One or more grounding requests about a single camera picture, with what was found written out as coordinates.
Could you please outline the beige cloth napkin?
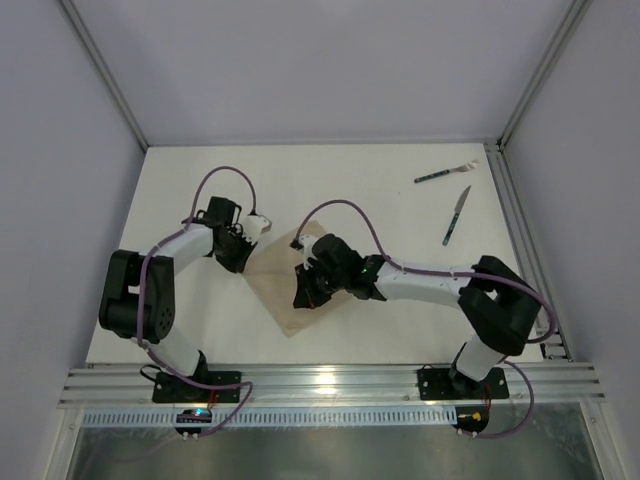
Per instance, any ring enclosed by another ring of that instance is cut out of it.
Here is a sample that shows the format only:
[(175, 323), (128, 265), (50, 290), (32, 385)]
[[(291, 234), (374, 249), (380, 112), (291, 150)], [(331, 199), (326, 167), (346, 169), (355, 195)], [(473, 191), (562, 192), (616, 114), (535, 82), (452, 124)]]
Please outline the beige cloth napkin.
[(253, 293), (288, 338), (328, 317), (353, 300), (347, 293), (338, 292), (320, 308), (293, 307), (297, 289), (295, 266), (302, 260), (302, 255), (290, 247), (295, 233), (295, 229), (286, 232), (260, 252), (252, 253), (243, 272), (243, 277)]

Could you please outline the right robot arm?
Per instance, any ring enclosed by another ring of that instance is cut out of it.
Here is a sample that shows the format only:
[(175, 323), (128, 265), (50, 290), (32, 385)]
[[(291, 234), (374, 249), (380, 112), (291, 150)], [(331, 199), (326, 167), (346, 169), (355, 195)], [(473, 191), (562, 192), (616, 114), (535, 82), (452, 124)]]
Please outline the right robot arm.
[(541, 309), (529, 285), (493, 256), (437, 273), (382, 254), (361, 256), (333, 234), (301, 235), (290, 247), (302, 254), (295, 266), (296, 309), (320, 308), (344, 291), (359, 300), (414, 300), (461, 311), (474, 334), (448, 377), (463, 398), (481, 393), (501, 360), (523, 352)]

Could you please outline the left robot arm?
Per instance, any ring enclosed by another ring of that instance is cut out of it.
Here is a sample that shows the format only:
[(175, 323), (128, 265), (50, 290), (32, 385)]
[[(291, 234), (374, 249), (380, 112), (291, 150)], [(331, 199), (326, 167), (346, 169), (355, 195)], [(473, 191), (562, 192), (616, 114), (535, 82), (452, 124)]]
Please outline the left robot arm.
[(230, 273), (244, 271), (271, 221), (256, 211), (240, 218), (241, 211), (229, 199), (212, 197), (148, 251), (120, 249), (109, 260), (100, 327), (136, 343), (164, 373), (191, 387), (203, 387), (209, 370), (204, 353), (175, 326), (175, 280), (201, 258), (215, 259)]

